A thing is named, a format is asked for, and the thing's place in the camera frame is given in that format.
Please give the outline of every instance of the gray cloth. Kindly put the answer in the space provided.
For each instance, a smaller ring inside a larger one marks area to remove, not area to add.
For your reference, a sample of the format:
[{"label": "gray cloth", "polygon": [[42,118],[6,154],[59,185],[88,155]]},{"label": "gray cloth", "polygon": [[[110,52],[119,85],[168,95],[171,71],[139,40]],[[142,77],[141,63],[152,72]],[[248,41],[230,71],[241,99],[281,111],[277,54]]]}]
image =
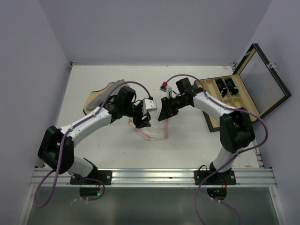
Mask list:
[{"label": "gray cloth", "polygon": [[[105,99],[107,99],[109,93],[115,88],[117,87],[118,85],[120,85],[121,83],[125,82],[123,79],[122,80],[119,80],[119,81],[116,81],[115,83],[111,84],[110,86],[108,86],[105,90],[104,93],[101,93],[101,94],[98,94],[97,97],[95,97],[86,107],[87,110],[93,110],[95,109],[96,107],[99,106],[100,103],[102,103]],[[122,87],[129,87],[129,85],[126,83],[124,85],[121,85],[119,86],[116,90],[113,91],[112,95],[116,95],[119,90],[122,88]]]}]

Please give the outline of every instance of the open box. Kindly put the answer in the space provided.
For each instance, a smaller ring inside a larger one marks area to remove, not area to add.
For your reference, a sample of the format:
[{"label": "open box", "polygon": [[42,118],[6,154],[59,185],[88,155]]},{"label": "open box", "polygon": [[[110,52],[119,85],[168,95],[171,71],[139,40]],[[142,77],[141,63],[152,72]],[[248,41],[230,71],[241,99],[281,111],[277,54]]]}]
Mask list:
[{"label": "open box", "polygon": [[[222,97],[216,81],[232,79],[239,90],[236,94],[229,91]],[[274,64],[270,63],[258,44],[252,44],[233,75],[214,77],[201,80],[207,92],[227,105],[236,108],[244,107],[248,111],[260,116],[268,115],[276,107],[286,101],[291,93],[284,85]],[[203,112],[210,132],[219,130],[219,122],[207,113]]]}]

